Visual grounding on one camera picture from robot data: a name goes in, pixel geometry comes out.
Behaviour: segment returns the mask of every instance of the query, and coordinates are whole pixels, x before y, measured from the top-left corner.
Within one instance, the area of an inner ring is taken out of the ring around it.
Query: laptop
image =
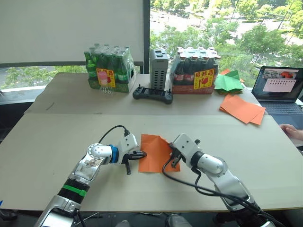
[[[303,111],[295,103],[302,88],[302,68],[263,66],[252,94],[278,124],[303,129]]]

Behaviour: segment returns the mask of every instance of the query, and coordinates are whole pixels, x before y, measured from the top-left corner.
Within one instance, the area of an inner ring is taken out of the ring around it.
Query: gray box
[[[152,89],[164,90],[168,63],[165,50],[151,50],[150,82]]]

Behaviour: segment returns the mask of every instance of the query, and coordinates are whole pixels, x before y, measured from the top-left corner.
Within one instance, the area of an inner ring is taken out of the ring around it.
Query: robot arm
[[[172,166],[175,167],[180,159],[189,168],[202,171],[214,183],[215,190],[220,193],[240,197],[255,206],[257,205],[243,182],[234,176],[228,169],[226,162],[220,157],[205,154],[198,147],[200,141],[193,141],[186,134],[180,134],[172,142]],[[225,206],[232,212],[240,227],[274,227],[275,225],[266,218],[252,212],[248,208],[232,200],[221,197]]]
[[[125,164],[127,174],[131,173],[128,160],[146,156],[136,151],[138,144],[133,134],[123,137],[117,147],[91,144],[86,155],[74,167],[59,193],[47,205],[34,227],[72,227],[74,217],[79,215],[82,200],[102,165],[109,163]]]

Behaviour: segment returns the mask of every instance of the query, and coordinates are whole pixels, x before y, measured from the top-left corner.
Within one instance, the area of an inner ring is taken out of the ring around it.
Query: table
[[[130,94],[114,93],[112,96],[91,89],[87,73],[58,73],[40,94],[26,113],[36,114],[122,114],[122,115],[225,115],[218,111],[224,96],[173,95],[173,103],[132,97],[138,87],[149,86],[149,75],[138,75]],[[239,95],[251,103],[258,103],[251,91],[244,89]]]
[[[303,205],[303,160],[273,118],[245,125],[225,115],[25,114],[0,145],[1,208],[43,210],[83,157],[89,144],[116,124],[140,135],[173,141],[180,133],[200,139],[203,152],[224,158],[263,209]],[[106,137],[117,143],[123,131]],[[82,203],[83,211],[226,210],[219,198],[198,194],[162,174],[133,173],[124,166],[102,166]],[[196,175],[181,163],[175,177],[193,182]],[[204,176],[201,185],[213,188]]]

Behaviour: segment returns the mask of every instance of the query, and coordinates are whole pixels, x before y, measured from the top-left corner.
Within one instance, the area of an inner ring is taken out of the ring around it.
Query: green band
[[[78,188],[74,188],[74,187],[66,185],[66,184],[63,185],[63,188],[65,188],[67,190],[70,190],[72,192],[75,192],[75,193],[77,193],[77,194],[79,194],[80,196],[83,196],[83,197],[86,196],[86,193],[87,193],[87,191],[85,191],[85,190],[80,190]]]

